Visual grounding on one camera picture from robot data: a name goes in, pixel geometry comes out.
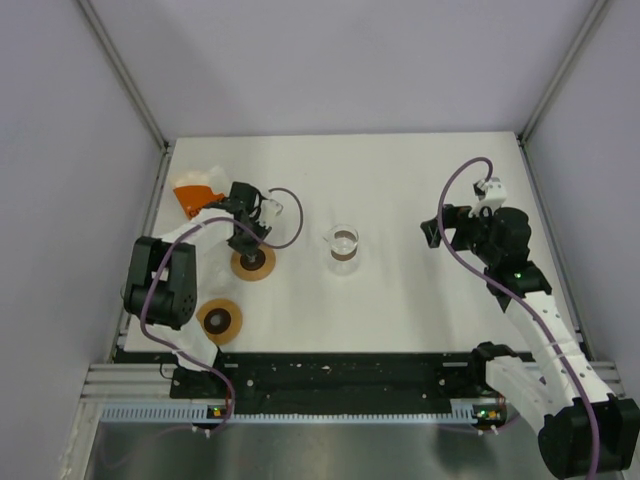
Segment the wooden rimmed glass dripper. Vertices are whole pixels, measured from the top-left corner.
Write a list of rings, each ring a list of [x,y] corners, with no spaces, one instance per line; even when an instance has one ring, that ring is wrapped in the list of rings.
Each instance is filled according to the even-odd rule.
[[[240,280],[256,282],[266,279],[275,269],[276,254],[269,247],[260,247],[254,255],[234,252],[230,261],[231,271]]]

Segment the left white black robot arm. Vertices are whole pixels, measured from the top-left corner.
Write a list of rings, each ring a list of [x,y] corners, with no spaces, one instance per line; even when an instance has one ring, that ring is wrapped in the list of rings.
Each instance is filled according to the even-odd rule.
[[[160,237],[142,236],[133,246],[124,288],[124,308],[143,334],[169,347],[192,384],[205,396],[226,387],[225,370],[214,364],[218,348],[196,316],[198,264],[226,245],[251,273],[267,266],[264,245],[283,206],[266,192],[234,182],[228,194],[206,203],[185,224]]]

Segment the glass carafe with wooden collar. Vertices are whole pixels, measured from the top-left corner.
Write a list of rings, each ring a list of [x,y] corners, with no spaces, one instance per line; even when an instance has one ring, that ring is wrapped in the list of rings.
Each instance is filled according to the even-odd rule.
[[[359,233],[351,225],[338,224],[323,235],[326,243],[326,264],[336,275],[346,276],[354,273],[359,266]]]

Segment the orange white coffee filter bag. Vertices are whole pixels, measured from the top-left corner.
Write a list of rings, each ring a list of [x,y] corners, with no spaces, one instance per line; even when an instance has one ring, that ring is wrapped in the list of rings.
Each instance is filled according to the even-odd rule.
[[[200,210],[229,195],[231,181],[221,166],[204,170],[183,171],[170,178],[171,189],[188,219]]]

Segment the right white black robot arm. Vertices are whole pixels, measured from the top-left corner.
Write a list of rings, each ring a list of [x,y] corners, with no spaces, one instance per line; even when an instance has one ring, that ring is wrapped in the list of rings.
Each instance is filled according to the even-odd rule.
[[[538,367],[531,373],[506,345],[479,344],[466,380],[476,394],[509,400],[537,435],[543,462],[558,479],[624,471],[639,438],[639,407],[601,379],[560,315],[552,288],[530,260],[528,215],[516,208],[445,204],[420,225],[431,248],[452,256],[469,251],[484,265],[486,282],[518,329]]]

